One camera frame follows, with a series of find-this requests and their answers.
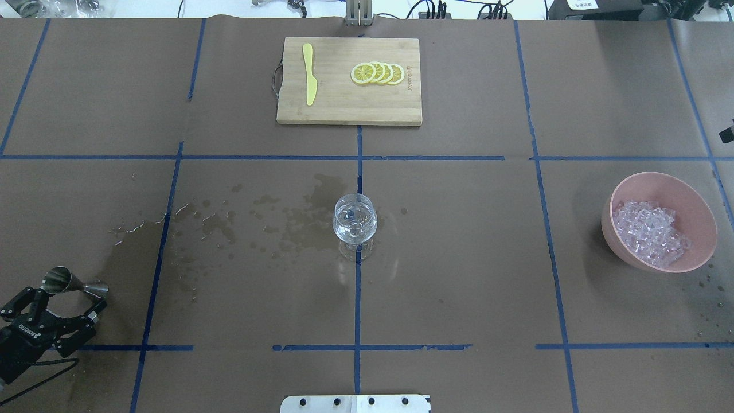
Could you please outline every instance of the bowl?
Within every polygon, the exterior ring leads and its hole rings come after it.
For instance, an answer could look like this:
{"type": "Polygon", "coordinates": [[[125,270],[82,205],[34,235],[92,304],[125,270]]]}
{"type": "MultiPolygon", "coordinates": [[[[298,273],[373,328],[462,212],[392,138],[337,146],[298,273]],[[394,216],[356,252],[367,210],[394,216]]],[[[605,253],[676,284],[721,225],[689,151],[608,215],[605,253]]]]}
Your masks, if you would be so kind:
{"type": "Polygon", "coordinates": [[[628,176],[614,188],[604,205],[601,228],[609,248],[633,267],[653,273],[687,273],[704,265],[716,249],[716,221],[701,195],[674,176],[641,172],[628,176]],[[625,201],[657,201],[675,211],[673,226],[691,240],[691,248],[668,268],[656,267],[638,258],[622,242],[611,213],[625,201]]]}

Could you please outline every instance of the lemon slice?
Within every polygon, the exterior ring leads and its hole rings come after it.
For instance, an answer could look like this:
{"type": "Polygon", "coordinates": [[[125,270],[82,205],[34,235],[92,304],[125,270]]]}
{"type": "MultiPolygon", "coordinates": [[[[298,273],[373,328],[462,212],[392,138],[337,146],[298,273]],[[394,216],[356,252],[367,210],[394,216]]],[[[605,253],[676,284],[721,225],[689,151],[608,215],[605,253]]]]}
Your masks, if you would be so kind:
{"type": "Polygon", "coordinates": [[[383,63],[385,66],[385,75],[377,81],[374,81],[377,84],[384,85],[385,83],[389,82],[393,78],[393,66],[390,63],[383,63]]]}
{"type": "Polygon", "coordinates": [[[387,65],[383,62],[370,62],[370,65],[373,65],[376,71],[374,79],[372,79],[370,83],[377,83],[385,77],[385,73],[387,73],[387,65]]]}
{"type": "Polygon", "coordinates": [[[390,69],[393,72],[393,76],[388,81],[388,85],[397,85],[398,83],[402,82],[403,78],[405,77],[405,70],[403,69],[403,67],[395,63],[391,63],[390,69]]]}
{"type": "Polygon", "coordinates": [[[352,69],[352,81],[358,85],[364,85],[371,82],[376,74],[377,68],[375,65],[371,63],[360,63],[352,69]]]}

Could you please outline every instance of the clear plastic ice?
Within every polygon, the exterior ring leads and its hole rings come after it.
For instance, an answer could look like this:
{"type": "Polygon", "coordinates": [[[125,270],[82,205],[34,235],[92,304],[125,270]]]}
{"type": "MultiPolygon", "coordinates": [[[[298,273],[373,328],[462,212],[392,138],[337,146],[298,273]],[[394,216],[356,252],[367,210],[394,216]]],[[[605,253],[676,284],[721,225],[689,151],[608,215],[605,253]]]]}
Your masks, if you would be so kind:
{"type": "Polygon", "coordinates": [[[626,201],[611,216],[622,242],[650,265],[668,268],[691,249],[691,240],[673,226],[675,211],[655,201],[626,201]]]}

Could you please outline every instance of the metal jigger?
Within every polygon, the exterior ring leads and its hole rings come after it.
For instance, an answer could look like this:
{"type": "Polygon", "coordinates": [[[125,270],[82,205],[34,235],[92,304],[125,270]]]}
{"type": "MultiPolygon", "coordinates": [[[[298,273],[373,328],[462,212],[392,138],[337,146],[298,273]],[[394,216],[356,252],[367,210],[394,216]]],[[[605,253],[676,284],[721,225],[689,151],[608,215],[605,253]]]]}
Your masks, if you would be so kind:
{"type": "Polygon", "coordinates": [[[41,289],[51,295],[69,291],[84,291],[92,296],[93,301],[106,298],[109,291],[105,282],[85,283],[76,278],[66,267],[55,267],[48,271],[41,282],[41,289]]]}

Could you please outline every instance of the white metal plate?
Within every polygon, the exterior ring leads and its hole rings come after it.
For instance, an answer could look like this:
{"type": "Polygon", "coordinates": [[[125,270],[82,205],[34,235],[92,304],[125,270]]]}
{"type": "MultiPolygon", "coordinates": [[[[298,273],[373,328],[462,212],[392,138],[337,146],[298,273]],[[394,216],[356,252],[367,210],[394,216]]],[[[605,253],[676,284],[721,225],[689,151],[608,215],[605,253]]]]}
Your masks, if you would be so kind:
{"type": "Polygon", "coordinates": [[[430,400],[428,395],[288,396],[280,413],[430,413],[430,400]]]}

